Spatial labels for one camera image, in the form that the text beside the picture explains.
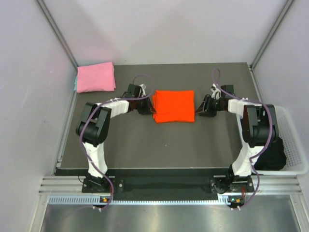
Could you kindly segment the orange t shirt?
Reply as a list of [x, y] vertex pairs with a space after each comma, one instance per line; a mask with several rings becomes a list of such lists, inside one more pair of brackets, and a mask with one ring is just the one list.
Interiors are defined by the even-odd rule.
[[194, 96], [193, 90], [156, 90], [152, 96], [153, 105], [156, 110], [153, 119], [156, 123], [194, 123]]

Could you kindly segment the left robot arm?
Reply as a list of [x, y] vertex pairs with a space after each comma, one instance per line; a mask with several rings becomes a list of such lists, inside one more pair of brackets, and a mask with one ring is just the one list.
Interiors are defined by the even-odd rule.
[[141, 115], [152, 115], [156, 111], [145, 92], [144, 84], [129, 84], [128, 89], [119, 98], [104, 103], [88, 102], [76, 127], [76, 134], [82, 142], [88, 159], [87, 180], [98, 191], [106, 191], [109, 179], [104, 177], [108, 171], [104, 155], [104, 142], [107, 138], [110, 120], [116, 116], [138, 111]]

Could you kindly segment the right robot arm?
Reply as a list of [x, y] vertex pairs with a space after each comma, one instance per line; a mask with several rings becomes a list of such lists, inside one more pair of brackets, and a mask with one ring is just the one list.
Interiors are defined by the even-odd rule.
[[227, 111], [240, 118], [242, 148], [230, 166], [232, 175], [225, 179], [226, 187], [237, 191], [243, 185], [242, 177], [251, 175], [258, 157], [279, 137], [275, 106], [238, 98], [233, 85], [213, 84], [211, 91], [212, 94], [205, 95], [196, 114], [215, 117], [218, 111]]

